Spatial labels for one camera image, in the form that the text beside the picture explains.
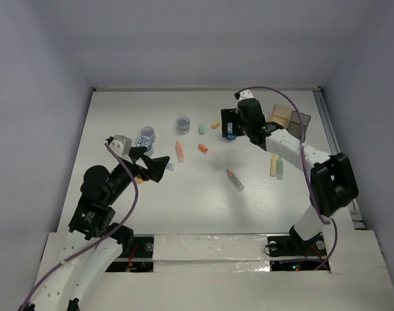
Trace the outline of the grey plastic bin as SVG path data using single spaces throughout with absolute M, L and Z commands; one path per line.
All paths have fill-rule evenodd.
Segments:
M 299 116 L 296 111 L 292 112 L 292 115 L 290 117 L 290 122 L 288 124 L 287 130 L 288 133 L 290 133 L 292 136 L 297 138 L 298 140 L 301 139 L 301 135 L 303 132 L 305 132 L 308 128 L 308 125 L 310 124 L 311 116 L 300 113 L 303 126 L 301 126 L 301 121 L 299 119 Z

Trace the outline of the orange eraser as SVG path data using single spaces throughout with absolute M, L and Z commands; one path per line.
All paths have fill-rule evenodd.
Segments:
M 199 144 L 198 148 L 204 153 L 206 153 L 208 151 L 208 148 L 206 146 L 204 146 L 203 144 Z

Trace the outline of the green pencil-shaped highlighter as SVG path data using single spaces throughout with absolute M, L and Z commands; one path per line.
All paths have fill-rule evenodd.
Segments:
M 277 175 L 276 178 L 278 180 L 282 180 L 284 176 L 284 161 L 282 157 L 279 157 L 277 160 Z

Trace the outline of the yellow eraser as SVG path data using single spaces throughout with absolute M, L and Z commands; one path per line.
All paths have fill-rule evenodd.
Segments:
M 220 125 L 220 121 L 216 121 L 215 123 L 213 123 L 213 124 L 211 125 L 211 128 L 212 128 L 212 129 L 216 129 L 216 128 L 219 127 L 219 125 Z

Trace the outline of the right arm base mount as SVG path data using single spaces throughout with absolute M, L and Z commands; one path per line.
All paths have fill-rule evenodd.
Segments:
M 330 271 L 322 234 L 304 245 L 298 245 L 290 235 L 268 236 L 263 252 L 270 259 L 271 271 Z

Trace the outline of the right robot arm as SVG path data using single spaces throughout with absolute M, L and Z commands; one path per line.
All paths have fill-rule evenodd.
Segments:
M 245 135 L 252 144 L 283 158 L 306 175 L 310 206 L 291 227 L 288 237 L 289 249 L 304 253 L 330 217 L 359 194 L 349 158 L 341 152 L 331 155 L 315 149 L 280 124 L 266 121 L 255 98 L 240 100 L 236 108 L 222 109 L 220 115 L 223 137 L 227 137 L 230 125 L 233 135 Z

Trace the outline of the green eraser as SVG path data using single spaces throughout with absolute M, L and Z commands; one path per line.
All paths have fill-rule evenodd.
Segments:
M 204 124 L 200 124 L 198 127 L 198 133 L 200 135 L 204 135 L 205 134 L 205 125 Z

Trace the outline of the blue lid jar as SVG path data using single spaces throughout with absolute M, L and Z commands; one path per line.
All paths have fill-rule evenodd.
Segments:
M 145 156 L 151 156 L 154 153 L 154 145 L 148 136 L 141 135 L 135 140 L 136 147 L 145 147 L 146 151 L 144 152 Z
M 226 136 L 226 139 L 229 140 L 229 141 L 235 140 L 236 138 L 237 138 L 237 137 L 236 137 L 235 135 L 233 135 L 233 134 L 228 134 L 228 135 Z

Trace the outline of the blue pencil-shaped highlighter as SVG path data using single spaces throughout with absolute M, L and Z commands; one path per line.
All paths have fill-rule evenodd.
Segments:
M 169 171 L 175 171 L 176 166 L 174 164 L 172 164 L 172 163 L 168 163 L 166 165 L 166 169 L 169 170 Z

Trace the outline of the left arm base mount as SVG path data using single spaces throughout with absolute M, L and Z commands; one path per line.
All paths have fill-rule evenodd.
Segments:
M 106 272 L 148 273 L 154 270 L 154 235 L 135 235 L 129 251 L 124 251 Z

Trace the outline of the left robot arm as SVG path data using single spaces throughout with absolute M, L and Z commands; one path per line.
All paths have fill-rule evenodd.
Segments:
M 95 165 L 84 174 L 81 197 L 59 262 L 34 285 L 20 310 L 81 310 L 110 264 L 133 248 L 133 230 L 113 222 L 113 203 L 136 179 L 161 181 L 170 161 L 168 156 L 152 159 L 145 147 L 124 147 L 114 137 L 104 141 L 117 160 L 109 171 Z

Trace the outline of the yellow pencil-shaped highlighter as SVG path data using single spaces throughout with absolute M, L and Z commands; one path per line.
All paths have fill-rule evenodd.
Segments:
M 275 177 L 277 175 L 277 160 L 278 160 L 277 155 L 272 155 L 271 160 L 270 160 L 270 176 Z

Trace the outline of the clear jar blue clips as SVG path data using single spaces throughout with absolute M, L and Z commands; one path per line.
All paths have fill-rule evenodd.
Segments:
M 190 118 L 180 116 L 176 119 L 176 129 L 178 133 L 185 135 L 190 131 Z

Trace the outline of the pink pencil-shaped highlighter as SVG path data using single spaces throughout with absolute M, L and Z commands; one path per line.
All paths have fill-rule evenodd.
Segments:
M 183 163 L 185 161 L 185 158 L 184 158 L 184 154 L 183 154 L 182 145 L 180 144 L 179 141 L 177 141 L 175 144 L 175 151 L 176 151 L 178 163 Z

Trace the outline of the amber plastic bin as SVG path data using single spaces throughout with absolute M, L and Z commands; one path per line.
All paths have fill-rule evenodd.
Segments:
M 275 122 L 281 125 L 284 129 L 287 129 L 289 127 L 293 112 L 294 111 L 291 108 L 276 104 L 273 107 L 269 121 Z

